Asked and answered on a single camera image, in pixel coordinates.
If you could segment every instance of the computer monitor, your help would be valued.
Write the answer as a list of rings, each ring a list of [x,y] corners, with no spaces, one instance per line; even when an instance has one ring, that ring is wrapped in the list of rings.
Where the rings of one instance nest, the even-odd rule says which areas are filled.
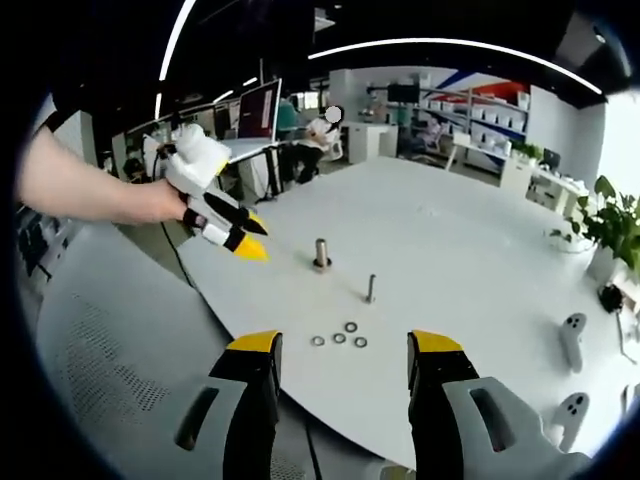
[[[231,130],[231,115],[229,107],[213,107],[213,127],[216,138],[225,138],[228,130]]]
[[[419,85],[389,85],[388,98],[390,102],[419,103]]]
[[[560,154],[545,148],[540,165],[548,165],[549,170],[555,172],[560,166]]]
[[[261,85],[240,97],[238,138],[276,140],[276,121],[282,80]]]

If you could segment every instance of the ceiling light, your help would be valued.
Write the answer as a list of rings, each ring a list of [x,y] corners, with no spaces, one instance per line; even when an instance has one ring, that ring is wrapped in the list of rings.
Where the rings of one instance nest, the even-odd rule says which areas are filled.
[[[368,48],[368,47],[378,47],[383,45],[402,45],[407,43],[442,43],[442,44],[450,44],[450,45],[463,45],[467,47],[478,47],[485,48],[487,50],[494,50],[496,52],[507,53],[509,55],[515,55],[520,58],[524,58],[525,60],[530,60],[532,62],[539,63],[540,65],[544,65],[545,67],[551,68],[556,72],[560,72],[567,77],[575,80],[578,83],[581,83],[588,89],[597,93],[598,95],[602,95],[602,90],[588,82],[582,77],[579,77],[573,72],[569,70],[559,67],[547,60],[542,58],[535,57],[528,53],[519,52],[518,50],[513,50],[511,48],[501,47],[499,45],[491,45],[489,43],[483,42],[475,42],[473,40],[458,40],[453,38],[395,38],[390,40],[376,40],[373,42],[364,42],[364,43],[356,43],[353,45],[346,45],[344,47],[332,48],[330,50],[325,50],[324,52],[314,53],[309,55],[309,60],[314,60],[320,57],[326,57],[328,55],[333,55],[334,53],[348,52],[349,50],[358,50],[360,48]]]
[[[229,95],[233,95],[233,90],[229,90],[228,92],[223,93],[222,95],[220,95],[218,98],[216,98],[212,105],[215,105],[218,102],[221,102],[222,100],[224,100],[225,98],[227,98]]]
[[[162,94],[159,93],[158,95],[156,95],[156,113],[155,116],[153,117],[154,120],[157,120],[160,118],[160,103],[162,102]]]
[[[187,17],[189,13],[191,13],[191,9],[193,5],[196,3],[196,0],[185,0],[182,4],[182,8],[176,17],[176,21],[173,24],[173,29],[171,30],[171,35],[169,35],[169,41],[167,42],[167,48],[164,51],[164,58],[162,59],[162,66],[160,67],[160,77],[159,80],[162,82],[165,78],[167,78],[167,72],[169,71],[169,64],[171,63],[171,57],[173,57],[173,51],[176,49],[176,44],[178,43],[178,38],[180,37],[180,32],[182,32],[182,27],[184,27],[184,23],[187,21]],[[162,102],[162,94],[156,95],[156,120],[160,114],[160,103]]]

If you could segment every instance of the black ceiling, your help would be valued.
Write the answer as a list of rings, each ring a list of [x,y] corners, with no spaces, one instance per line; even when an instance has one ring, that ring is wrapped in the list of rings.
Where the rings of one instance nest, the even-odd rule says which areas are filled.
[[[263,58],[265,69],[284,77],[291,88],[303,88],[309,79],[339,68],[431,65],[537,84],[583,107],[603,99],[554,70],[491,50],[414,44],[311,61],[307,56],[378,39],[466,39],[549,60],[609,93],[629,85],[633,71],[628,64],[637,55],[632,29],[624,24],[625,2],[618,0],[596,9],[591,1],[563,0],[196,0],[160,84],[162,58],[182,3],[119,0],[85,10],[88,20],[68,30],[62,60],[55,64],[60,101],[90,110],[110,131],[122,130],[152,118],[157,92],[163,92],[163,113],[188,94],[210,101],[258,76]],[[335,25],[314,34],[316,7]],[[594,42],[593,25],[606,44]]]

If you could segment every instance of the blue stripe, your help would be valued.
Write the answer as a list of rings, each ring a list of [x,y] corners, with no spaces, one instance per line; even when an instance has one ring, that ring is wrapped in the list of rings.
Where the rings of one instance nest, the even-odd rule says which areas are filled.
[[[450,85],[453,85],[456,82],[459,82],[460,80],[464,80],[467,77],[470,77],[471,75],[473,75],[474,72],[465,72],[463,70],[458,70],[457,72],[451,74],[451,76],[449,76],[449,78],[446,78],[443,82],[440,83],[440,85],[438,85],[436,88],[437,89],[444,89],[447,88]]]

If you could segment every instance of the human hand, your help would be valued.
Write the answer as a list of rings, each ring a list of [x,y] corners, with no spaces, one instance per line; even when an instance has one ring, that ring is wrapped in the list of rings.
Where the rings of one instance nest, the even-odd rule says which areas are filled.
[[[144,185],[131,185],[133,192],[133,222],[159,223],[167,220],[182,221],[187,205],[180,193],[166,179]]]

